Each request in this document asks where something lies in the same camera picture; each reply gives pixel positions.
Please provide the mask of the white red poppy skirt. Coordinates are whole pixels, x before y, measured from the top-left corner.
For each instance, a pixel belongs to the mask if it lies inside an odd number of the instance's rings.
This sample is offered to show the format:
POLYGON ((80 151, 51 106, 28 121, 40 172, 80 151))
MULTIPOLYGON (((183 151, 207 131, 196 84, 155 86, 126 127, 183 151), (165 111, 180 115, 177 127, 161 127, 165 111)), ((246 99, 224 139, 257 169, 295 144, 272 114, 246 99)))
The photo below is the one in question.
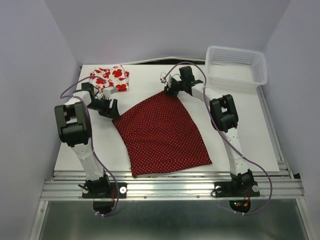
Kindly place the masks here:
POLYGON ((118 92, 129 90, 130 72, 119 65, 108 65, 95 68, 90 73, 89 81, 99 91, 116 88, 118 92))

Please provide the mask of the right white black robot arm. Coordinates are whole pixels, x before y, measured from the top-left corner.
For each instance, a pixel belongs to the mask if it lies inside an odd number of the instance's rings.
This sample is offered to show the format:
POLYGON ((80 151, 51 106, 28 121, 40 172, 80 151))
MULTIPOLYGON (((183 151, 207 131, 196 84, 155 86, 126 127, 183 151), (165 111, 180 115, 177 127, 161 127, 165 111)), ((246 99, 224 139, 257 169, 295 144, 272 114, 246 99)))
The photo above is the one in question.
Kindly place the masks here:
POLYGON ((213 196, 216 198, 245 197, 256 184, 253 173, 242 155, 238 137, 239 116, 232 95, 221 95, 206 87, 206 81, 196 80, 192 68, 179 69, 179 79, 170 73, 162 73, 160 81, 165 84, 164 92, 176 97, 179 92, 204 102, 211 124, 223 140, 230 166, 230 181, 216 182, 213 196))

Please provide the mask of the dark red dotted skirt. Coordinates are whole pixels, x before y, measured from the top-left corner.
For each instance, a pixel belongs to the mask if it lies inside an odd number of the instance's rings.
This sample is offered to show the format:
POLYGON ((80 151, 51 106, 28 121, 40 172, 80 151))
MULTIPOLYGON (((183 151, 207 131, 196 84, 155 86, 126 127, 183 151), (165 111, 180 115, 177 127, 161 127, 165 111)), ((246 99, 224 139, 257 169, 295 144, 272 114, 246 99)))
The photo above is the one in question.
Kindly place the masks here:
POLYGON ((126 147, 131 174, 166 174, 212 164, 201 133, 182 102, 161 91, 113 124, 126 147))

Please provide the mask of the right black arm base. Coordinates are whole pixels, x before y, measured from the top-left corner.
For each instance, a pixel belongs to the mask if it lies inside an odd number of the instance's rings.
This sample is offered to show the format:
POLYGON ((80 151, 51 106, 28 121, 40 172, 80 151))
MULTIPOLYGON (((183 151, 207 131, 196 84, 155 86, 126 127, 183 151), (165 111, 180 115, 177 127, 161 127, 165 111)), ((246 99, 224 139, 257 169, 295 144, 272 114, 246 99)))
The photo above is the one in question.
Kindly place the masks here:
POLYGON ((220 181, 214 183, 211 191, 214 198, 229 198, 229 206, 236 213, 248 214, 252 203, 251 198, 260 197, 260 191, 257 182, 237 185, 232 181, 220 181))

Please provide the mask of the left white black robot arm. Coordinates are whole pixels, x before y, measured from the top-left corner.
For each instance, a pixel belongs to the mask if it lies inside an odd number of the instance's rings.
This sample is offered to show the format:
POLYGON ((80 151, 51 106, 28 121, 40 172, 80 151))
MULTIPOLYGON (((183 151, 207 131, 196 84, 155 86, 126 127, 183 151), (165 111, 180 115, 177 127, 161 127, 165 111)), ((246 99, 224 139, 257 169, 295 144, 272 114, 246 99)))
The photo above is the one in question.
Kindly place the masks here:
POLYGON ((90 82, 81 84, 72 97, 54 108, 57 131, 61 142, 66 143, 79 159, 84 172, 85 183, 81 185, 82 197, 87 199, 114 198, 116 183, 101 164, 93 147, 93 131, 89 109, 102 117, 120 120, 118 101, 109 95, 97 97, 95 87, 90 82))

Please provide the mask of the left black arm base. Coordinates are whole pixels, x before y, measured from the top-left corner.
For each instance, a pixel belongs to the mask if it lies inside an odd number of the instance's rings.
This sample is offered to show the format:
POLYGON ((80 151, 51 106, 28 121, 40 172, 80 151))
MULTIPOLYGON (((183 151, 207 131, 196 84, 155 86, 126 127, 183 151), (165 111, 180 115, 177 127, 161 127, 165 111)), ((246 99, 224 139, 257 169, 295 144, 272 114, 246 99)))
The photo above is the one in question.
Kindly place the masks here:
POLYGON ((93 200, 92 208, 96 216, 108 217, 112 215, 118 205, 119 199, 127 197, 128 185, 126 182, 110 182, 108 178, 86 180, 83 185, 78 184, 82 190, 82 198, 93 200))

